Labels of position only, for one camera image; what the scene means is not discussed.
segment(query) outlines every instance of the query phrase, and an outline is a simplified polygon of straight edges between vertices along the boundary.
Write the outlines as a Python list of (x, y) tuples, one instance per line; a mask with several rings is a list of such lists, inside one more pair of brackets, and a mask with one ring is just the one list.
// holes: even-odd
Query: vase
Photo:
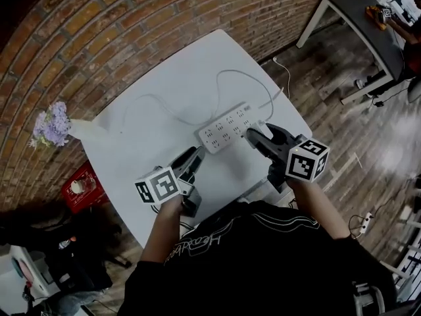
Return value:
[(70, 119), (70, 125), (68, 134), (79, 140), (95, 142), (109, 140), (109, 132), (102, 126), (92, 123), (89, 120)]

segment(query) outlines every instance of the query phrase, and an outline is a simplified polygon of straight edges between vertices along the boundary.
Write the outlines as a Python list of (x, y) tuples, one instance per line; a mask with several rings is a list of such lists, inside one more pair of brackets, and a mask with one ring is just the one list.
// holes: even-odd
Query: black desk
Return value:
[(388, 30), (380, 30), (374, 21), (365, 13), (367, 6), (377, 4), (378, 2), (376, 0), (321, 0), (316, 12), (313, 14), (313, 17), (310, 19), (309, 24), (297, 42), (297, 47), (301, 48), (311, 35), (311, 32), (316, 28), (326, 9), (331, 7), (350, 25), (373, 53), (386, 73), (386, 76), (366, 85), (363, 89), (349, 97), (342, 99), (342, 104), (352, 102), (389, 81), (397, 80), (403, 70), (402, 54), (391, 33)]

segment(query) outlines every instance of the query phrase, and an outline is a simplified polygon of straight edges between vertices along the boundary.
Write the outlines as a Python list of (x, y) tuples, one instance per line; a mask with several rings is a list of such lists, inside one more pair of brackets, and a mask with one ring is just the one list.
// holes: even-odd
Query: purple flower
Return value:
[(30, 142), (36, 147), (38, 142), (46, 145), (54, 144), (63, 146), (70, 130), (70, 120), (66, 115), (66, 104), (56, 102), (48, 107), (47, 112), (43, 111), (38, 115), (34, 126), (34, 137)]

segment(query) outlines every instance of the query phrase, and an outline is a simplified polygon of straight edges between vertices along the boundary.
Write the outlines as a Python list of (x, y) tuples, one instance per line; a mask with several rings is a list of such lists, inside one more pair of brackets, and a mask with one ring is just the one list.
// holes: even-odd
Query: person in background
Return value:
[(118, 315), (137, 315), (139, 303), (154, 312), (357, 315), (354, 293), (364, 283), (393, 309), (391, 273), (351, 236), (322, 189), (287, 183), (298, 209), (233, 202), (181, 239), (181, 197), (161, 205)]
[[(421, 0), (414, 0), (415, 5), (421, 9)], [(404, 40), (405, 47), (403, 49), (404, 69), (397, 81), (392, 80), (381, 87), (368, 93), (369, 96), (379, 96), (389, 90), (390, 88), (400, 84), (404, 80), (421, 76), (421, 18), (419, 18), (412, 26), (401, 21), (395, 16), (388, 18), (387, 24), (393, 28)], [(356, 80), (355, 84), (358, 89), (363, 89), (367, 83), (372, 83), (375, 80), (385, 76), (382, 70), (373, 77), (369, 76), (367, 82), (363, 80)]]

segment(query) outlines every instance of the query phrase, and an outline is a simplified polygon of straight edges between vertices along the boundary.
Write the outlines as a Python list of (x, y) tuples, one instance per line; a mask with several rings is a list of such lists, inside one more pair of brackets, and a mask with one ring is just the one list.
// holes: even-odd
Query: flower bouquet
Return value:
[(80, 140), (109, 141), (108, 132), (104, 128), (88, 120), (70, 119), (66, 114), (64, 102), (56, 102), (50, 105), (47, 111), (41, 112), (32, 134), (32, 147), (37, 147), (39, 143), (48, 147), (64, 146), (68, 142), (68, 135)]

